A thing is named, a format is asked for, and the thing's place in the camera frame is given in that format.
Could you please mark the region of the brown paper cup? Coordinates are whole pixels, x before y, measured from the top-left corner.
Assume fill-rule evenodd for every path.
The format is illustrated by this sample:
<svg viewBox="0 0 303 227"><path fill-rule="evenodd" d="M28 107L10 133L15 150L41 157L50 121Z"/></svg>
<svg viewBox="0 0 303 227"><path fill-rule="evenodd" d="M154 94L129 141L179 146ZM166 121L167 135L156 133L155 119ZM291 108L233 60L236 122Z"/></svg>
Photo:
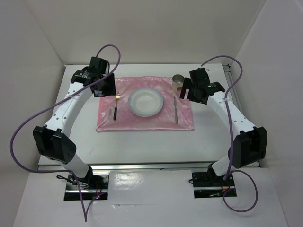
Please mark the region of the brown paper cup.
<svg viewBox="0 0 303 227"><path fill-rule="evenodd" d="M181 91L184 81L185 81L185 78L182 75L180 75L180 74L174 75L172 77L172 89L174 91Z"/></svg>

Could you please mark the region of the silver table knife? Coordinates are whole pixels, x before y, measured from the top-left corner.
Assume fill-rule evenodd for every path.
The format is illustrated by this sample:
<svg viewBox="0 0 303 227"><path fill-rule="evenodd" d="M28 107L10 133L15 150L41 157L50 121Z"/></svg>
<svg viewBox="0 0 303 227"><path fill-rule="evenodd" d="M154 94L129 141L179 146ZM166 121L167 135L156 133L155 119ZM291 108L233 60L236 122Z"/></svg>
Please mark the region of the silver table knife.
<svg viewBox="0 0 303 227"><path fill-rule="evenodd" d="M174 97L174 113L175 113L175 124L178 124L178 104L177 99Z"/></svg>

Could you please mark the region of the gold fork green handle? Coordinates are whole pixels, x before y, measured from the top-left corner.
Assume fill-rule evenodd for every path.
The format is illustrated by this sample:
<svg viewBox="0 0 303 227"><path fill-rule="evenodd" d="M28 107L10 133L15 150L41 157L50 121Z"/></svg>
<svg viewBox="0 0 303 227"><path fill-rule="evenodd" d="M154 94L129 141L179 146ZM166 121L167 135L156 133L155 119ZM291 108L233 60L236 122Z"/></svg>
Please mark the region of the gold fork green handle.
<svg viewBox="0 0 303 227"><path fill-rule="evenodd" d="M120 93L118 92L115 96L115 100L116 100L116 104L115 104L115 108L114 108L114 115L113 115L113 120L115 121L117 118L117 103L120 99Z"/></svg>

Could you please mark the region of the pink satin cloth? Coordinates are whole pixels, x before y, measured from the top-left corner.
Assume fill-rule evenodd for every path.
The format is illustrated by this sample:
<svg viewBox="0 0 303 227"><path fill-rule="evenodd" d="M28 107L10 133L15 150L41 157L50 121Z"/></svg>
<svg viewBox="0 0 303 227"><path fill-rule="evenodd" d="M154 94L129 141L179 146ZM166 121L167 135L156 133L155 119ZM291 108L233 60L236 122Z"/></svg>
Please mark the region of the pink satin cloth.
<svg viewBox="0 0 303 227"><path fill-rule="evenodd" d="M191 103L179 99L172 78L122 77L115 83L120 98L100 99L96 132L194 129Z"/></svg>

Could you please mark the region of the white ceramic bowl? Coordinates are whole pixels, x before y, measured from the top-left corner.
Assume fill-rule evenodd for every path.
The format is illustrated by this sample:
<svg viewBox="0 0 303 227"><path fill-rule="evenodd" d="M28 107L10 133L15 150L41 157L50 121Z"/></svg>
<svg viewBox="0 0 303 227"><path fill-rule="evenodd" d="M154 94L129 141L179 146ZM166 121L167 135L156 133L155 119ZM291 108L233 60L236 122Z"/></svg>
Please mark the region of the white ceramic bowl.
<svg viewBox="0 0 303 227"><path fill-rule="evenodd" d="M163 96L150 87L135 90L128 98L130 111L139 117L151 117L160 112L163 107Z"/></svg>

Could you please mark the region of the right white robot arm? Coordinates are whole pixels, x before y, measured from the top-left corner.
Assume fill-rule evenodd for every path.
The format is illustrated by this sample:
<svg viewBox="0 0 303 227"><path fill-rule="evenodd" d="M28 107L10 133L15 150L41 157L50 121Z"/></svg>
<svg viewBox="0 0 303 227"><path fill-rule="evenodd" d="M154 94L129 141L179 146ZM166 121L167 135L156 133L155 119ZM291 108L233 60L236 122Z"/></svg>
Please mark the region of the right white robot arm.
<svg viewBox="0 0 303 227"><path fill-rule="evenodd" d="M228 171L260 161L266 156L267 131L250 122L227 97L219 82L211 82L205 68L190 71L184 79L180 98L210 107L222 120L232 136L228 154L210 164L207 181L218 185Z"/></svg>

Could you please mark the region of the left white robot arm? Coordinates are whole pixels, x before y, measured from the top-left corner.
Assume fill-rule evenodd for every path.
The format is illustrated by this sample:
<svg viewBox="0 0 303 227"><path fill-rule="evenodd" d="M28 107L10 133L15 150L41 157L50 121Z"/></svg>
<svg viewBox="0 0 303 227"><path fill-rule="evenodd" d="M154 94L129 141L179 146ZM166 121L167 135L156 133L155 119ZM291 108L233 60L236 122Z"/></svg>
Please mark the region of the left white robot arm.
<svg viewBox="0 0 303 227"><path fill-rule="evenodd" d="M92 57L89 66L76 71L65 96L44 126L33 130L34 140L41 156L52 160L76 176L77 184L87 189L98 177L92 168L76 155L76 144L69 138L73 124L84 104L92 97L116 94L114 74L109 72L109 62Z"/></svg>

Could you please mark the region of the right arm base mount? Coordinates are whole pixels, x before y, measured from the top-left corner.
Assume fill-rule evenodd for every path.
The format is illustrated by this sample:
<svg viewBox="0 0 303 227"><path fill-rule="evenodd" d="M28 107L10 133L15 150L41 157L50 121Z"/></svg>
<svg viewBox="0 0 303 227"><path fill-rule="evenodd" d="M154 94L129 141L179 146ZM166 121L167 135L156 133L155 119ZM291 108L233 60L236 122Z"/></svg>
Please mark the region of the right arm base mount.
<svg viewBox="0 0 303 227"><path fill-rule="evenodd" d="M193 185L195 199L220 198L225 192L226 197L237 197L232 175L227 180L223 180L223 176L211 180L206 172L193 172L188 182Z"/></svg>

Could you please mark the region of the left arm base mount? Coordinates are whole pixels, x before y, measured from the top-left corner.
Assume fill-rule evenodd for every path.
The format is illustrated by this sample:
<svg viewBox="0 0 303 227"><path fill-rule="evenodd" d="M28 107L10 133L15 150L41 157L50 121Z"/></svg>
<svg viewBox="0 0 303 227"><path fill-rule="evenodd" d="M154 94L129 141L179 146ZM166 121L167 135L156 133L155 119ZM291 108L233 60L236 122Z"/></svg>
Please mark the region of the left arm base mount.
<svg viewBox="0 0 303 227"><path fill-rule="evenodd" d="M84 201L90 201L93 198L96 201L105 201L108 199L109 172L94 172L96 175L89 184L80 182L80 189ZM79 189L73 175L67 177L57 175L57 179L66 182L64 191L64 201L80 201Z"/></svg>

